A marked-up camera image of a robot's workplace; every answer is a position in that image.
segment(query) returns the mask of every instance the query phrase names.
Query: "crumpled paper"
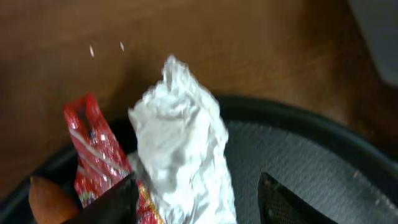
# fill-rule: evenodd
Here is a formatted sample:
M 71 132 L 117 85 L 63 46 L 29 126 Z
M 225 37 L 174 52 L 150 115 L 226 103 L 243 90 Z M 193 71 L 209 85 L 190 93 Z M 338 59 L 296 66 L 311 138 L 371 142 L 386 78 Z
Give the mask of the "crumpled paper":
M 162 74 L 128 111 L 138 142 L 132 166 L 166 223 L 236 223 L 220 108 L 175 57 Z

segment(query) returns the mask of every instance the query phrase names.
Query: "black tray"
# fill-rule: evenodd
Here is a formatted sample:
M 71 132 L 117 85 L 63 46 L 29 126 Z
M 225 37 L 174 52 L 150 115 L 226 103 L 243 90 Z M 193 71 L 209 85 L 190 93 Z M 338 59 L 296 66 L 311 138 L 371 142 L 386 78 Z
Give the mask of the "black tray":
M 366 140 L 279 103 L 236 96 L 218 100 L 229 130 L 225 156 L 238 223 L 260 223 L 257 186 L 263 172 L 337 223 L 398 223 L 398 166 Z M 127 118 L 113 121 L 111 128 L 126 152 L 136 150 Z M 60 184 L 78 201 L 76 157 L 69 145 L 33 174 Z M 2 203 L 0 223 L 34 223 L 28 191 L 29 178 Z

